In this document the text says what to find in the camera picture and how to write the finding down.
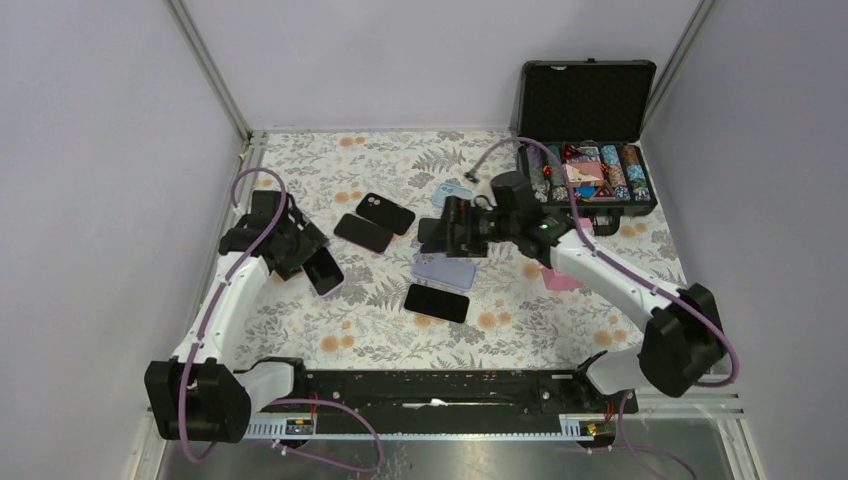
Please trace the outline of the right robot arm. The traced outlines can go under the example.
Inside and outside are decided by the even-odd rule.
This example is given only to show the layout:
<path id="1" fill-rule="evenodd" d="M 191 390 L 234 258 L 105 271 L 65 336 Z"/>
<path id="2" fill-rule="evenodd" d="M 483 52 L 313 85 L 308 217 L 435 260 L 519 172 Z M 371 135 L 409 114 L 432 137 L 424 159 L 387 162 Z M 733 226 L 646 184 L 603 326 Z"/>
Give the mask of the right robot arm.
<path id="1" fill-rule="evenodd" d="M 597 412 L 620 391 L 653 387 L 679 398 L 720 360 L 737 358 L 723 333 L 712 293 L 678 287 L 640 273 L 604 248 L 571 214 L 543 209 L 527 177 L 508 171 L 490 183 L 495 203 L 446 198 L 422 249 L 455 258 L 483 258 L 492 243 L 509 242 L 545 268 L 570 276 L 618 308 L 642 332 L 637 347 L 601 353 L 578 368 L 575 402 Z"/>

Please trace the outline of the light blue phone case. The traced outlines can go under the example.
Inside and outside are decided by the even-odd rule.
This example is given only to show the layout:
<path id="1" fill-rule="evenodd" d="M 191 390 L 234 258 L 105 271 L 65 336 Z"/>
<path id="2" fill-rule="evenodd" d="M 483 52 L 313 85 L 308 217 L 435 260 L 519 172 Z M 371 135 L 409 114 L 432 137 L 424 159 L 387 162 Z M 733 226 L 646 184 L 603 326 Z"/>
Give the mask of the light blue phone case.
<path id="1" fill-rule="evenodd" d="M 456 185 L 452 183 L 441 183 L 434 190 L 433 195 L 431 197 L 431 203 L 436 208 L 442 209 L 445 205 L 447 198 L 451 196 L 465 200 L 472 200 L 474 194 L 470 189 L 461 185 Z"/>

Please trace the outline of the lilac phone case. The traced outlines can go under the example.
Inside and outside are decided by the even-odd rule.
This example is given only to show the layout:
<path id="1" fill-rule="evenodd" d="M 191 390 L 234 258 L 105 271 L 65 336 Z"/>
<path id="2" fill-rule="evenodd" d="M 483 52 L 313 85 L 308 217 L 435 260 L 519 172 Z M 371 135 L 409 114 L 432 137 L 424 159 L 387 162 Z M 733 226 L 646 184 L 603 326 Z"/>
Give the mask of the lilac phone case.
<path id="1" fill-rule="evenodd" d="M 477 277 L 477 266 L 469 261 L 445 257 L 442 254 L 420 253 L 412 266 L 411 274 L 419 280 L 469 291 Z"/>

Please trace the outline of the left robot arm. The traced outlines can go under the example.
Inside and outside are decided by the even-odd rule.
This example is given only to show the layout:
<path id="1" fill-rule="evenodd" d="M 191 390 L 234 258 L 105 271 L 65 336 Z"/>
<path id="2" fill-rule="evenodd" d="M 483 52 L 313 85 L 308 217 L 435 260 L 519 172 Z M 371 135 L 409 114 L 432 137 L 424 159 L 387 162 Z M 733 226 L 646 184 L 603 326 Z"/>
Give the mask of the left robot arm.
<path id="1" fill-rule="evenodd" d="M 249 211 L 221 238 L 213 283 L 184 339 L 149 363 L 144 384 L 165 440 L 236 443 L 254 413 L 274 400 L 288 411 L 309 401 L 299 359 L 264 357 L 236 371 L 235 354 L 260 290 L 302 273 L 329 243 L 289 193 L 253 192 Z"/>

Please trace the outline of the black phone case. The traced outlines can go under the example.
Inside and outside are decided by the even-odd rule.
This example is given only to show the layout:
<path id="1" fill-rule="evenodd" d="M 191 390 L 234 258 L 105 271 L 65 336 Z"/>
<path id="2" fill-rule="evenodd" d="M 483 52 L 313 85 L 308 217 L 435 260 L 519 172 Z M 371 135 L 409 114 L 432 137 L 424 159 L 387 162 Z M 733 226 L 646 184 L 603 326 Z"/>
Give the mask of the black phone case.
<path id="1" fill-rule="evenodd" d="M 355 213 L 395 235 L 405 235 L 416 218 L 413 211 L 373 192 L 365 195 Z"/>

